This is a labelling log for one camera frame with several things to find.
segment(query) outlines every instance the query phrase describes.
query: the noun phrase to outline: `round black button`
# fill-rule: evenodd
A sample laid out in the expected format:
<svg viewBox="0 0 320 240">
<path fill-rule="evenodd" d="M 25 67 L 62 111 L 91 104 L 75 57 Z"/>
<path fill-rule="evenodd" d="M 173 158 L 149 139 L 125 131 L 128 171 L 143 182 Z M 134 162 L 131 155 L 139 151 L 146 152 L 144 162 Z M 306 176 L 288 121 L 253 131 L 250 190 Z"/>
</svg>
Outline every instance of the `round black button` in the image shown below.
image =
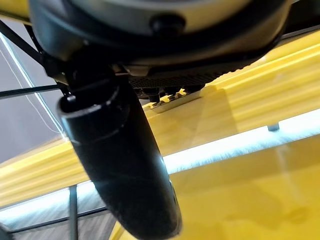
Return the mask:
<svg viewBox="0 0 320 240">
<path fill-rule="evenodd" d="M 150 27 L 155 36 L 172 38 L 180 36 L 185 29 L 186 21 L 175 14 L 162 14 L 150 21 Z"/>
</svg>

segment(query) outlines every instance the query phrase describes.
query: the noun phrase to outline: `gray wall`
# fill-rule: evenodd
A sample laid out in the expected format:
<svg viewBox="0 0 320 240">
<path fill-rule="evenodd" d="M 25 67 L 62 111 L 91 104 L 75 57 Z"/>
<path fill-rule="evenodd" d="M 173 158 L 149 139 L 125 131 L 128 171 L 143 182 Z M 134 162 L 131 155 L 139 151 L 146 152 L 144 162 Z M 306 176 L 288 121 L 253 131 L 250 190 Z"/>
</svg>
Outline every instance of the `gray wall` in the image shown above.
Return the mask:
<svg viewBox="0 0 320 240">
<path fill-rule="evenodd" d="M 4 21 L 22 38 L 33 45 L 32 40 L 21 23 L 6 19 L 4 19 Z M 44 69 L 37 62 L 15 45 L 11 44 L 11 46 L 21 65 L 36 86 L 51 85 L 55 83 L 53 79 L 46 76 Z M 24 88 L 29 87 L 23 75 L 16 67 L 5 45 L 1 41 L 0 50 L 10 63 L 12 70 L 22 86 Z M 0 91 L 21 88 L 14 73 L 0 53 Z M 60 91 L 46 92 L 41 95 L 49 109 L 51 109 L 56 116 L 56 103 L 62 96 Z M 37 100 L 36 96 L 32 94 L 29 95 L 28 98 L 40 114 L 37 113 L 36 109 L 25 96 L 0 100 L 0 163 L 60 136 L 58 129 Z"/>
</svg>

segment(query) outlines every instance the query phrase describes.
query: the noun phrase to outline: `black cylindrical handle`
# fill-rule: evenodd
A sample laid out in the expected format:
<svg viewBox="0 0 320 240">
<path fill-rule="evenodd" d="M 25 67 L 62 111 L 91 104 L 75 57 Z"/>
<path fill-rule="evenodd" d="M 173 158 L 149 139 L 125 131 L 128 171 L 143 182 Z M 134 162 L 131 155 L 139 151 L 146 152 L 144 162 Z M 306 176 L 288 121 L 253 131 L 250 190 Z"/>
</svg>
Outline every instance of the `black cylindrical handle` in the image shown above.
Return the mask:
<svg viewBox="0 0 320 240">
<path fill-rule="evenodd" d="M 142 240 L 177 235 L 182 219 L 175 192 L 137 96 L 128 83 L 81 108 L 63 97 L 59 115 L 101 198 L 118 221 Z"/>
</svg>

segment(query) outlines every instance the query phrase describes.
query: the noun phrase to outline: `yellow surface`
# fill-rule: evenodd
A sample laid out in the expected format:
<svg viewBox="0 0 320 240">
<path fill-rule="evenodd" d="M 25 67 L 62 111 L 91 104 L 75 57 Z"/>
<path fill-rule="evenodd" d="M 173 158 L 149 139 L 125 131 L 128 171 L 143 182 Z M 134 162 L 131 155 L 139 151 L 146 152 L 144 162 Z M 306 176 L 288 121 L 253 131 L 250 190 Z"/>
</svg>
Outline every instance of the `yellow surface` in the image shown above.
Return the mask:
<svg viewBox="0 0 320 240">
<path fill-rule="evenodd" d="M 163 156 L 320 108 L 320 31 L 144 111 Z M 0 165 L 0 206 L 86 181 L 69 143 Z"/>
<path fill-rule="evenodd" d="M 174 239 L 320 239 L 319 146 L 316 135 L 172 174 L 183 218 Z"/>
<path fill-rule="evenodd" d="M 28 0 L 0 0 L 0 15 L 28 22 Z"/>
</svg>

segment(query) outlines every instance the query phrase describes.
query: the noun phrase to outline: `black knob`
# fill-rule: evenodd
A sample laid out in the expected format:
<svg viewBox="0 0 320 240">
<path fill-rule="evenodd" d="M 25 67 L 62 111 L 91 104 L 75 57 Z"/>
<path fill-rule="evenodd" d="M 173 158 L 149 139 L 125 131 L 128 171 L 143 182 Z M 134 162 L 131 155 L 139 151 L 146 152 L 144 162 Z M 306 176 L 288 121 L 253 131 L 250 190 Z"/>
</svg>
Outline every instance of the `black knob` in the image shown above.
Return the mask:
<svg viewBox="0 0 320 240">
<path fill-rule="evenodd" d="M 151 103 L 159 103 L 160 102 L 160 88 L 143 88 L 143 92 L 149 97 Z"/>
<path fill-rule="evenodd" d="M 167 86 L 164 88 L 164 91 L 167 95 L 176 95 L 181 89 L 180 86 Z"/>
<path fill-rule="evenodd" d="M 162 14 L 150 21 L 150 27 L 155 36 L 172 38 L 180 36 L 185 29 L 186 21 L 175 14 Z"/>
</svg>

